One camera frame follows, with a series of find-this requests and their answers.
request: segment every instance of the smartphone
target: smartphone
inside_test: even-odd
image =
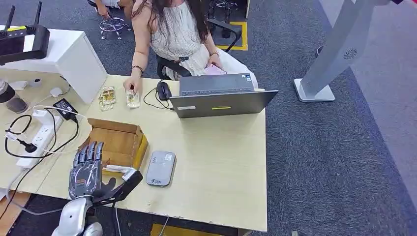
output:
[[[220,69],[219,67],[211,64],[204,69],[206,75],[225,75],[226,71]]]

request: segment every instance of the long dark hair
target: long dark hair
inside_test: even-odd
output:
[[[201,3],[201,0],[184,0],[188,3],[188,6],[190,7],[191,13],[194,16],[194,19],[197,23],[197,31],[198,35],[201,39],[201,42],[204,42],[207,39],[207,35],[209,34],[209,30],[207,28],[207,20],[204,15],[203,11],[203,4]],[[168,23],[167,19],[165,17],[164,13],[164,7],[170,7],[172,5],[172,0],[143,0],[143,2],[140,4],[138,9],[132,13],[132,18],[139,15],[144,7],[151,8],[151,16],[148,21],[149,27],[152,25],[152,22],[154,20],[158,20],[158,29],[161,29],[162,27],[165,27],[168,29]]]

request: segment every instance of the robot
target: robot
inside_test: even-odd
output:
[[[103,228],[95,215],[95,207],[124,200],[142,181],[142,174],[130,168],[115,188],[116,179],[102,182],[103,142],[93,142],[77,152],[69,173],[71,201],[62,209],[60,223],[52,236],[102,236]]]

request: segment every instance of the computer mouse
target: computer mouse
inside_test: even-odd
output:
[[[172,96],[171,90],[166,82],[159,82],[156,86],[156,90],[158,91],[159,99],[162,101],[168,101]]]

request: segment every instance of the fan logo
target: fan logo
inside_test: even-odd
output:
[[[350,49],[347,52],[345,52],[345,54],[343,55],[343,58],[346,60],[351,60],[353,58],[355,58],[357,55],[357,50],[356,49]]]

